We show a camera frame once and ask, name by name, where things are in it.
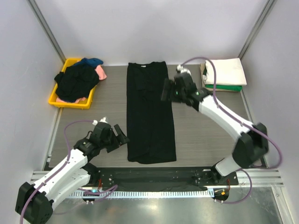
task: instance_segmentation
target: green cloth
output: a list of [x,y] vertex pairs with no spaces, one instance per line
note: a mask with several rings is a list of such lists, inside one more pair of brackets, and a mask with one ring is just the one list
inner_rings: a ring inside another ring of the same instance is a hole
[[[204,69],[203,75],[206,76],[207,70],[206,68]],[[205,85],[206,88],[213,88],[214,85],[212,84],[208,84]],[[242,86],[241,85],[216,85],[216,89],[220,89],[220,90],[231,90],[231,91],[237,91],[240,92],[242,90]]]

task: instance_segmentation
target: folded white cloth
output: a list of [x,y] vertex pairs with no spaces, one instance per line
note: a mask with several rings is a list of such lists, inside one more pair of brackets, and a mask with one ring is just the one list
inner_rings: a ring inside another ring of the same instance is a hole
[[[211,60],[216,68],[216,84],[218,85],[247,85],[244,70],[239,58],[226,60]],[[205,84],[214,83],[214,71],[211,63],[206,61]]]

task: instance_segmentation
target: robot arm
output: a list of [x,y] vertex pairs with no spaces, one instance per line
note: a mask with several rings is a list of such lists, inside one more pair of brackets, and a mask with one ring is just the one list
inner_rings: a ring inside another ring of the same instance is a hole
[[33,191],[68,161],[66,166],[43,185],[32,198],[24,214],[24,218],[30,223],[46,223],[55,208],[72,192],[88,183],[94,184],[99,179],[99,170],[89,161],[97,156],[102,149],[106,148],[109,153],[129,142],[118,125],[114,126],[118,135],[114,134],[111,126],[106,122],[106,118],[100,122],[95,120],[93,124],[95,125],[94,131],[89,138],[85,137],[75,144],[69,160],[65,157],[47,175],[34,184],[31,185],[26,182],[19,188],[15,211],[21,214],[25,202]]
[[[241,168],[249,168],[250,165],[268,152],[268,141],[259,134],[240,125],[240,123],[222,111],[215,103],[210,91],[205,88],[198,90],[188,69],[179,65],[177,71],[178,73],[175,75],[174,80],[165,80],[161,100],[185,103],[193,107],[214,120],[236,141],[232,154],[211,168],[212,177],[215,181],[220,181],[230,173]],[[252,126],[267,134],[267,129],[263,124],[254,125],[232,112],[221,102],[218,101],[218,103],[243,124]]]

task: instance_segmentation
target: metallic floor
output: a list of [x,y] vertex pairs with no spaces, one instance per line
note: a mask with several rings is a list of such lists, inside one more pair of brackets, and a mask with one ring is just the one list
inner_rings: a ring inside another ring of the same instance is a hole
[[[229,201],[240,200],[248,188],[230,190]],[[55,212],[68,211],[82,199],[65,199]],[[111,199],[83,204],[64,215],[52,215],[47,224],[282,224],[271,188],[253,188],[236,205],[211,198]]]
[[[199,65],[186,66],[192,73],[197,86],[201,86]],[[92,106],[89,110],[63,109],[59,122],[56,140],[51,152],[50,167],[56,166],[67,154],[64,140],[64,127],[72,121],[90,119],[100,120],[108,116],[111,125],[119,124],[126,134],[126,77],[127,66],[103,67],[107,79],[96,87]],[[176,66],[168,66],[169,77],[176,74]],[[248,118],[240,93],[218,92],[218,99],[241,117]],[[127,146],[107,154],[102,150],[92,160],[97,167],[170,167],[170,166],[211,166],[229,155],[233,148],[232,138],[221,127],[208,117],[183,104],[172,104],[177,161],[142,165],[127,160]],[[74,145],[77,140],[92,130],[91,124],[74,124],[68,128],[67,135]]]

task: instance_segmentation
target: laundry basket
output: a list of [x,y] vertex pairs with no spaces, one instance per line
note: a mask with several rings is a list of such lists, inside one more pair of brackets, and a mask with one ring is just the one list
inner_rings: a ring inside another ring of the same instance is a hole
[[[81,58],[69,58],[65,61],[64,66],[62,68],[62,72],[65,72],[65,69],[69,66],[72,66],[74,63],[81,61]],[[55,93],[58,85],[55,84],[54,89],[51,93],[51,96],[48,100],[48,103],[51,105],[54,105],[56,107],[69,107],[69,108],[78,108],[78,109],[89,109],[90,105],[92,104],[93,101],[93,95],[94,95],[94,90],[95,87],[93,87],[92,90],[90,90],[89,96],[86,100],[79,101],[77,104],[75,103],[61,103],[61,102],[56,102],[57,95]]]

